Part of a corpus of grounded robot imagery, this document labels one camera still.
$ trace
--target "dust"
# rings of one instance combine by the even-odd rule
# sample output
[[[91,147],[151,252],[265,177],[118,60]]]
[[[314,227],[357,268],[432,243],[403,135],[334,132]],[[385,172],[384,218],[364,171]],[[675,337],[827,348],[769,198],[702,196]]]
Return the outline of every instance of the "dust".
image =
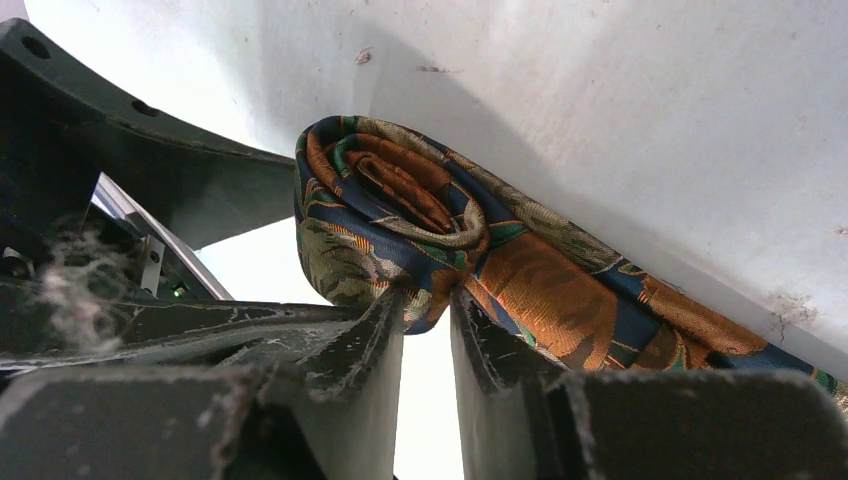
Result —
[[[426,65],[419,65],[415,67],[419,72],[430,72],[430,73],[450,73],[446,68],[439,67],[428,67]]]
[[[365,65],[366,63],[371,61],[371,49],[374,47],[366,47],[359,51],[359,55],[353,59],[357,65]]]
[[[69,349],[108,353],[121,345],[117,312],[110,300],[122,297],[127,257],[103,245],[95,226],[66,222],[57,229],[52,262],[39,277],[37,301],[50,305],[50,326]]]
[[[809,295],[794,295],[783,291],[771,292],[766,297],[766,307],[776,319],[774,326],[780,328],[781,342],[786,340],[787,325],[809,325],[818,318],[819,311],[808,307],[809,301]]]

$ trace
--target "tie pattern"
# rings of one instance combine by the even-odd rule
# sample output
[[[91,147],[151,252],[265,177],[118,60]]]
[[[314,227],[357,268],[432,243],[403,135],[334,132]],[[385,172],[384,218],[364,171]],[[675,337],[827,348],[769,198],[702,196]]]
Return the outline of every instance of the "tie pattern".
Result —
[[[652,277],[450,148],[408,128],[325,118],[298,139],[297,242],[331,303],[402,288],[408,334],[465,286],[498,325],[573,370],[793,369],[845,385]]]

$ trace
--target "rolled necktie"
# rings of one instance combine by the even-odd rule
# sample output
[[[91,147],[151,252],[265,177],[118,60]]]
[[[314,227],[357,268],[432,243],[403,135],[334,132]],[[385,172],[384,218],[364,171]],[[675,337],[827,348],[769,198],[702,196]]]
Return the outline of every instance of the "rolled necktie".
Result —
[[[408,334],[467,288],[491,319],[572,370],[792,369],[842,382],[691,300],[450,148],[368,117],[309,127],[297,242],[311,285],[365,310],[390,285]]]

